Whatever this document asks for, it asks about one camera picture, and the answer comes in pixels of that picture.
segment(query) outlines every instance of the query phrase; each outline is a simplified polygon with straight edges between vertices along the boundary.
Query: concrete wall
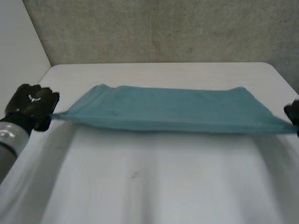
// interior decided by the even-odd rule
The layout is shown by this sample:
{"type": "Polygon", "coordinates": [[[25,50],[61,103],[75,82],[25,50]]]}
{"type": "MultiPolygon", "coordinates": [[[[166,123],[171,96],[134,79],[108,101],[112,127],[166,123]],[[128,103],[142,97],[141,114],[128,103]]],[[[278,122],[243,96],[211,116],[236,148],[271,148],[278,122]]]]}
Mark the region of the concrete wall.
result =
{"type": "Polygon", "coordinates": [[[298,0],[23,0],[52,65],[267,62],[299,92],[298,0]]]}

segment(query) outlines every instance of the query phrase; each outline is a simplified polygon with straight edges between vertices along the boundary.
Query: blue cloth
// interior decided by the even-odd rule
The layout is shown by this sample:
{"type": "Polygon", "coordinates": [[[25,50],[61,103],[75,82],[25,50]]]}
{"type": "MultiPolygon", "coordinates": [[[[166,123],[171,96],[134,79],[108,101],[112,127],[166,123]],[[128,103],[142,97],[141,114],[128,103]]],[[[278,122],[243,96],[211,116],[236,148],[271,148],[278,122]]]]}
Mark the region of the blue cloth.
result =
{"type": "Polygon", "coordinates": [[[297,132],[297,127],[273,116],[244,87],[206,91],[101,84],[53,118],[133,131],[297,132]]]}

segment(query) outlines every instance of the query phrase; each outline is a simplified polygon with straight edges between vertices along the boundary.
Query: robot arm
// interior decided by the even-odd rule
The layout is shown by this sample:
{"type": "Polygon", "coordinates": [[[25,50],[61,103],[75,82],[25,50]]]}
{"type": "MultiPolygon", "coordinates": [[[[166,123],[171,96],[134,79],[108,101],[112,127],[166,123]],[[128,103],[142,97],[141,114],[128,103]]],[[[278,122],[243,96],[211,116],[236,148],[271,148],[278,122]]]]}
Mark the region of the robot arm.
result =
{"type": "Polygon", "coordinates": [[[27,145],[32,130],[48,130],[59,93],[39,85],[21,85],[0,120],[0,184],[27,145]]]}

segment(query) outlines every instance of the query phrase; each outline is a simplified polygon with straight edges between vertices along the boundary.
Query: white tabletop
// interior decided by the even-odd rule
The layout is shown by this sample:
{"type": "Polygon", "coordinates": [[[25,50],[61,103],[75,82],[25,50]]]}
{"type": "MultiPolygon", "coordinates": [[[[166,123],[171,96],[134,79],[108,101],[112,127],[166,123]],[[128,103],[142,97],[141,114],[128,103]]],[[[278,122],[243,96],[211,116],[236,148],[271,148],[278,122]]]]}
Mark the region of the white tabletop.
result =
{"type": "MultiPolygon", "coordinates": [[[[246,87],[275,115],[296,92],[265,63],[58,65],[40,84],[56,112],[97,84],[226,90],[246,87]]],[[[0,186],[0,223],[297,223],[295,135],[134,133],[54,121],[0,186]]]]}

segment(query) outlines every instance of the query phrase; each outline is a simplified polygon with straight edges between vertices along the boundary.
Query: silver metal cylinder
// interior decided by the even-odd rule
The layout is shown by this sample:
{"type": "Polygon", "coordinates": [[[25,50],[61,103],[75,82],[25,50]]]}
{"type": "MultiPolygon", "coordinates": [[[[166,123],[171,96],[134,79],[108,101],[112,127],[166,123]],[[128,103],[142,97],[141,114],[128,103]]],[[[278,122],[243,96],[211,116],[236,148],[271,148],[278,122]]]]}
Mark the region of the silver metal cylinder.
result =
{"type": "Polygon", "coordinates": [[[16,161],[17,156],[9,151],[7,147],[0,145],[0,184],[13,167],[14,162],[16,161]]]}
{"type": "Polygon", "coordinates": [[[0,142],[11,147],[17,156],[29,141],[28,133],[18,125],[9,122],[0,122],[0,142]]]}
{"type": "Polygon", "coordinates": [[[28,133],[20,126],[0,122],[0,184],[29,141],[28,133]]]}

